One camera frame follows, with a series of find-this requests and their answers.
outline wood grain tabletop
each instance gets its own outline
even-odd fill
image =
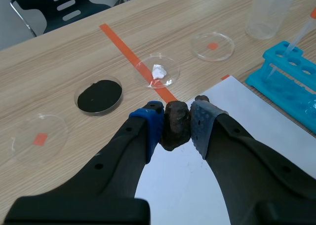
[[[282,40],[292,40],[316,0],[295,0],[280,32],[256,40],[244,27],[252,0],[133,0],[0,52],[0,220],[20,196],[49,191],[73,176],[128,118],[148,101],[162,99],[143,87],[135,69],[100,30],[107,23],[140,58],[166,53],[181,68],[168,89],[187,101],[221,81],[240,76],[264,59],[263,52]],[[235,43],[226,61],[196,58],[194,35],[217,31]],[[316,61],[316,30],[299,44],[305,57]],[[112,75],[123,87],[123,101],[102,117],[83,115],[74,94],[90,78]],[[52,159],[37,166],[17,161],[11,152],[19,123],[39,113],[58,115],[68,139]]]

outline test tube rack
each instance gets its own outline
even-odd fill
[[[297,47],[283,57],[288,45],[282,41],[268,49],[263,54],[264,64],[246,83],[316,133],[316,64],[304,58]]]

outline orange label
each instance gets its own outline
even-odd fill
[[[45,133],[38,133],[33,141],[33,145],[43,146],[47,139],[47,134]]]
[[[207,47],[211,50],[216,50],[218,48],[218,44],[215,42],[211,42]]]

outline petri dish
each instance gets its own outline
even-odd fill
[[[152,70],[154,65],[160,65],[167,72],[164,78],[153,79]],[[180,67],[169,56],[163,53],[153,53],[143,59],[135,67],[136,80],[146,88],[165,88],[174,84],[180,76]]]
[[[67,137],[68,128],[61,117],[37,114],[17,125],[10,148],[13,158],[23,164],[44,164],[58,154]]]
[[[85,115],[102,116],[114,111],[122,101],[122,85],[110,75],[88,78],[76,90],[75,105]]]
[[[233,54],[235,49],[232,39],[217,32],[193,37],[191,47],[192,52],[205,61],[224,61]]]

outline pipette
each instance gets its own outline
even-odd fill
[[[310,18],[308,19],[307,23],[303,26],[303,28],[300,30],[296,38],[293,42],[290,43],[290,45],[285,50],[283,57],[287,57],[288,54],[291,53],[291,51],[296,47],[296,45],[300,42],[300,40],[313,28],[313,26],[316,24],[316,8],[312,11]],[[268,75],[267,79],[277,70],[276,67],[273,67],[272,71]]]

